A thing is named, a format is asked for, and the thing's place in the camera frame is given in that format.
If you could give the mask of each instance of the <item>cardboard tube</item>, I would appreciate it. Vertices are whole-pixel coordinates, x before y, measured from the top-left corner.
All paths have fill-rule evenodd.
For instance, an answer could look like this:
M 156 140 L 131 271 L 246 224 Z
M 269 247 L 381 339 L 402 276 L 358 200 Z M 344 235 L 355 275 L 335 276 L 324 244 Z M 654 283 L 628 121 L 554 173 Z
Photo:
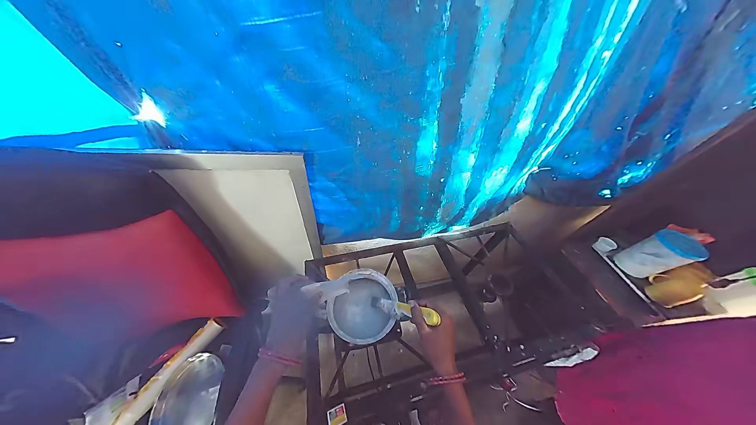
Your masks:
M 113 425 L 134 425 L 157 401 L 166 381 L 178 369 L 178 366 L 207 347 L 221 333 L 223 327 L 213 319 L 199 329 L 186 346 L 173 355 L 162 368 L 139 390 L 136 398 L 128 403 L 118 415 Z

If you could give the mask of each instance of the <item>yellow container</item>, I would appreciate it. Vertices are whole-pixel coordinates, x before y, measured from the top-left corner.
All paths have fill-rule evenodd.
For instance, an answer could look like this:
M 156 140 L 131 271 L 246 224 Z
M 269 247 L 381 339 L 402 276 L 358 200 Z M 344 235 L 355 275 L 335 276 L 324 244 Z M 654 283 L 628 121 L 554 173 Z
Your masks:
M 701 299 L 714 275 L 698 263 L 682 265 L 664 273 L 649 276 L 651 286 L 646 295 L 664 307 L 675 307 Z

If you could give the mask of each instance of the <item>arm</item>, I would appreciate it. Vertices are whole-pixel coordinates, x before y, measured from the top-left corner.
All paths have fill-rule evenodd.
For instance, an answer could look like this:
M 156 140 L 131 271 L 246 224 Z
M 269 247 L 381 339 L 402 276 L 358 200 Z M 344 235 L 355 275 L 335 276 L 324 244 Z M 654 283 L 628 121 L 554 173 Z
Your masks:
M 228 425 L 262 425 L 268 414 L 273 392 L 286 366 L 274 363 L 268 359 L 260 359 L 255 363 L 244 389 L 239 394 L 239 400 L 228 417 Z
M 412 323 L 417 326 L 420 342 L 423 344 L 423 354 L 439 376 L 449 376 L 457 373 L 457 362 L 454 359 L 454 323 L 451 316 L 441 309 L 428 306 L 436 310 L 441 316 L 441 324 L 429 327 L 423 319 L 420 305 L 411 302 Z M 474 425 L 473 410 L 465 393 L 462 383 L 441 385 L 445 397 L 445 407 L 452 423 L 459 425 Z
M 281 281 L 268 291 L 271 326 L 265 348 L 287 358 L 296 358 L 302 351 L 316 303 L 299 288 L 310 283 L 309 279 L 298 276 Z M 286 365 L 270 358 L 259 358 L 228 417 L 227 425 L 263 425 L 273 392 L 286 368 Z

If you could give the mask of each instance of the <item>floor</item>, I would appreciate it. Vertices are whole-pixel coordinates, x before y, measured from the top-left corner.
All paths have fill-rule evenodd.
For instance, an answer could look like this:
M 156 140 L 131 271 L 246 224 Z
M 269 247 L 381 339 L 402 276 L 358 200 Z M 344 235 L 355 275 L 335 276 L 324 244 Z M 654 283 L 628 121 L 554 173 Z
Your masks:
M 475 348 L 480 345 L 477 330 L 464 309 L 459 296 L 456 293 L 444 293 L 430 299 L 435 306 L 440 307 L 447 315 L 454 319 L 455 343 L 457 351 Z M 517 330 L 511 325 L 511 321 L 503 320 L 504 311 L 500 302 L 484 304 L 486 315 L 496 327 L 498 333 L 507 332 L 515 336 Z M 415 348 L 419 348 L 418 336 L 415 327 L 408 323 L 402 323 L 403 339 Z M 379 354 L 383 364 L 384 374 L 391 374 L 419 365 L 420 361 L 407 352 L 398 343 L 387 343 L 379 346 Z M 373 372 L 376 373 L 375 357 L 370 353 L 370 361 Z M 322 391 L 325 392 L 336 370 L 335 356 L 333 355 L 333 340 L 327 336 L 321 336 L 321 381 Z M 367 382 L 371 379 L 370 368 L 367 365 L 367 350 L 352 352 L 345 364 L 345 381 L 348 386 Z M 506 401 L 506 393 L 492 389 L 488 383 L 471 383 L 466 385 L 466 391 L 470 403 L 476 415 L 478 425 L 508 423 L 518 424 L 560 424 L 553 402 L 553 387 L 532 374 L 521 374 L 515 377 L 518 389 L 513 393 L 521 400 L 527 400 L 543 408 L 543 413 L 530 411 L 510 402 L 506 411 L 503 404 Z M 268 412 L 268 425 L 304 424 L 306 420 L 305 392 L 300 382 L 291 380 L 284 381 L 279 385 L 274 395 L 274 400 Z
M 499 222 L 511 222 L 518 232 L 533 247 L 543 249 L 548 246 L 558 244 L 569 234 L 580 228 L 591 219 L 598 216 L 605 207 L 565 207 L 554 206 L 542 203 L 534 198 L 525 197 L 513 205 L 505 214 L 485 223 L 484 225 L 497 224 Z M 350 244 L 337 244 L 323 247 L 324 255 L 331 256 L 338 253 L 363 250 L 369 247 L 377 247 L 386 244 L 393 244 L 394 240 L 366 240 Z M 437 259 L 432 250 L 413 250 L 408 251 L 407 259 L 410 263 L 413 276 L 419 286 L 423 282 L 428 284 L 438 283 L 448 279 L 443 265 Z M 460 260 L 464 257 L 453 251 L 453 254 Z M 491 253 L 492 257 L 498 256 L 496 252 Z M 390 256 L 386 258 L 376 257 L 372 262 L 363 261 L 361 267 L 375 268 L 383 272 Z M 327 269 L 329 278 L 337 278 L 344 272 L 356 265 L 343 265 Z M 394 267 L 389 271 L 387 276 L 394 284 L 401 284 L 401 276 Z M 470 280 L 474 281 L 475 275 L 471 275 Z M 480 345 L 478 332 L 473 326 L 465 308 L 462 305 L 459 296 L 456 293 L 445 293 L 432 298 L 430 301 L 444 309 L 454 319 L 455 324 L 455 343 L 457 351 L 474 348 Z M 495 330 L 514 337 L 517 335 L 517 329 L 514 328 L 512 321 L 507 320 L 507 314 L 500 302 L 484 304 L 486 315 L 489 321 L 494 325 Z M 402 324 L 403 338 L 413 347 L 418 347 L 417 333 L 414 326 L 409 323 Z M 330 337 L 321 336 L 321 382 L 322 392 L 327 390 L 327 386 L 336 370 L 336 359 L 333 354 L 333 340 Z M 379 347 L 379 354 L 383 364 L 384 374 L 390 374 L 414 365 L 419 365 L 420 361 L 412 354 L 408 353 L 398 343 L 388 343 Z M 375 365 L 374 355 L 371 353 L 371 362 Z M 345 380 L 347 385 L 355 385 L 367 382 L 371 379 L 370 369 L 367 363 L 366 350 L 352 352 L 345 364 Z M 556 409 L 553 406 L 553 399 L 549 397 L 553 394 L 553 387 L 540 379 L 534 379 L 533 376 L 515 377 L 518 383 L 516 397 L 518 399 L 533 400 L 543 408 L 543 413 L 529 411 L 514 402 L 509 403 L 507 410 L 502 409 L 505 402 L 506 394 L 503 391 L 497 391 L 489 387 L 487 383 L 471 383 L 466 385 L 470 403 L 476 415 L 476 423 L 485 425 L 488 423 L 508 423 L 517 424 L 561 424 Z M 274 396 L 270 410 L 268 412 L 268 425 L 287 425 L 287 424 L 304 424 L 306 420 L 305 392 L 301 383 L 296 381 L 284 381 Z

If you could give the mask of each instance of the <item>blue tarpaulin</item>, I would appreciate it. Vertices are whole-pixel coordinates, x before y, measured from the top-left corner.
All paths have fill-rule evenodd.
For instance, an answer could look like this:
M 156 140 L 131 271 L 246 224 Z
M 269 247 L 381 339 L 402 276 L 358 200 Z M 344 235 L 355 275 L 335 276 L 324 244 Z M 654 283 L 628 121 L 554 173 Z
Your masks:
M 752 0 L 11 4 L 0 146 L 304 152 L 326 243 L 607 203 L 756 99 Z

